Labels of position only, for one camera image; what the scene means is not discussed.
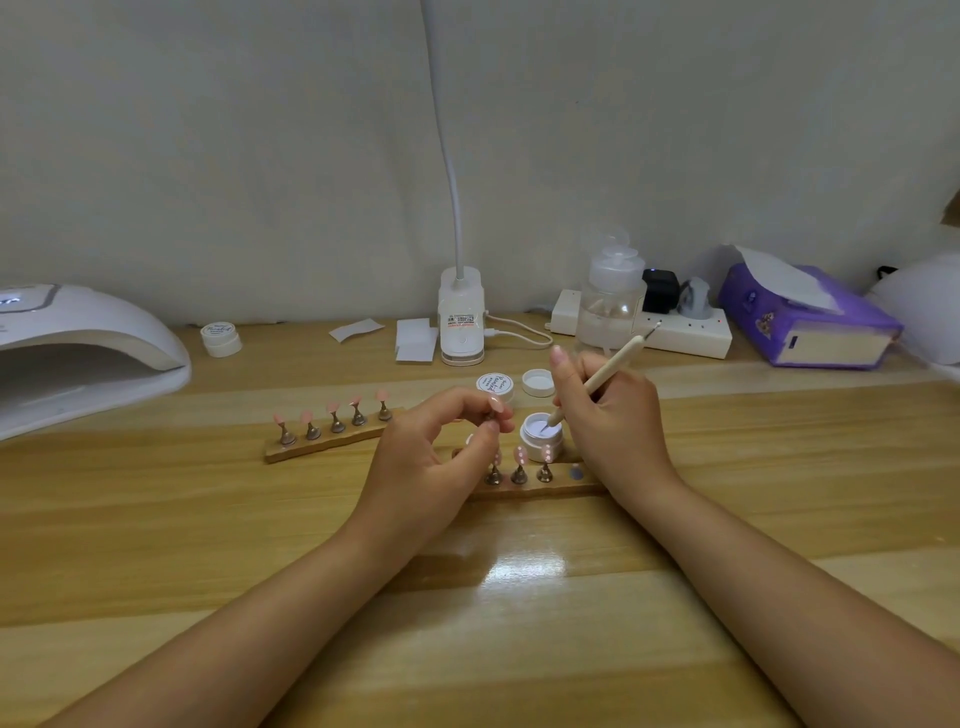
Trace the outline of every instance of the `fingernail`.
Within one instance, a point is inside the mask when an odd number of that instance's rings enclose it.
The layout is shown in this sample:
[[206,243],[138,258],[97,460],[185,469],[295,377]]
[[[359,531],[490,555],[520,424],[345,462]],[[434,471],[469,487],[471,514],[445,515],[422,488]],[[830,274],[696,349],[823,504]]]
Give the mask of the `fingernail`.
[[563,364],[566,361],[566,352],[564,348],[559,345],[554,345],[550,349],[550,363],[554,366],[558,364]]

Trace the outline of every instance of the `white cable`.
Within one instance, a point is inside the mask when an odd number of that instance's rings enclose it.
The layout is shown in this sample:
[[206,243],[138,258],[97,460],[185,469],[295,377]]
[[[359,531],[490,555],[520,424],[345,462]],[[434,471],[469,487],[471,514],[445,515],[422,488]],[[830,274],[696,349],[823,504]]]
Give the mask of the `white cable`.
[[453,201],[453,264],[457,268],[457,280],[464,279],[464,261],[461,251],[460,195],[457,194],[457,176],[453,172],[453,162],[446,153],[444,123],[440,118],[440,81],[434,64],[437,56],[435,39],[437,24],[434,22],[433,9],[429,0],[420,0],[420,14],[423,16],[423,33],[426,35],[426,64],[430,68],[430,92],[433,96],[433,115],[437,119],[437,136],[440,137],[440,153],[444,156],[446,181],[450,185],[450,199]]
[[553,337],[549,334],[543,333],[542,331],[537,331],[535,328],[528,327],[526,324],[522,324],[519,321],[514,321],[513,319],[501,319],[499,316],[491,316],[489,311],[484,311],[484,317],[491,319],[492,321],[502,321],[504,324],[513,324],[519,326],[520,328],[526,328],[531,333],[535,333],[537,336],[542,336],[546,341],[534,341],[533,339],[523,336],[522,334],[514,333],[513,331],[501,331],[498,328],[485,328],[483,335],[485,337],[490,336],[514,336],[517,339],[523,339],[528,344],[533,344],[535,347],[541,349],[546,349],[548,346],[553,344]]

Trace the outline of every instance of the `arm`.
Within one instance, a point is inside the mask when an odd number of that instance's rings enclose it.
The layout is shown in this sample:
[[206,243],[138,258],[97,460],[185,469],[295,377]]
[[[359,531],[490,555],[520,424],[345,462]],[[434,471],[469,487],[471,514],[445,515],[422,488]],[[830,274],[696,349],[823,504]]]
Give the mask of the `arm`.
[[[441,464],[433,440],[459,417],[481,426]],[[259,725],[337,630],[449,525],[490,466],[499,432],[514,428],[511,417],[498,400],[469,389],[441,392],[398,415],[377,445],[356,509],[332,538],[45,725]]]
[[602,357],[551,362],[587,463],[804,722],[956,725],[960,656],[686,486],[650,381],[617,374],[594,403],[582,380]]

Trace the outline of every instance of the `hand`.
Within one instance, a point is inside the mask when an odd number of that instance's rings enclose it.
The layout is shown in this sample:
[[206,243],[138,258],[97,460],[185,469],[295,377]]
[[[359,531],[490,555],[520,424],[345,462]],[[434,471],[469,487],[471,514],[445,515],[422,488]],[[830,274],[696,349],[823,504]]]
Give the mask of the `hand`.
[[561,348],[550,351],[557,397],[573,442],[617,502],[630,509],[636,497],[661,484],[680,481],[670,462],[660,421],[657,387],[645,376],[617,372],[594,394],[584,381],[607,360],[585,352],[577,358]]
[[[376,540],[402,566],[440,534],[490,468],[500,432],[511,432],[513,410],[476,389],[454,387],[396,413],[376,446],[356,508],[344,526],[358,538]],[[479,425],[469,444],[442,463],[433,441],[457,419]]]

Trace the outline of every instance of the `uv nail lamp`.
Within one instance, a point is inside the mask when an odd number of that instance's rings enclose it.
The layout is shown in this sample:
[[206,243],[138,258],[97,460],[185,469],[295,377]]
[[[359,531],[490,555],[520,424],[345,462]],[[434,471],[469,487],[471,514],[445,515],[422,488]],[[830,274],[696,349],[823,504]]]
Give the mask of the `uv nail lamp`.
[[0,288],[0,440],[189,380],[180,339],[132,303],[77,285]]

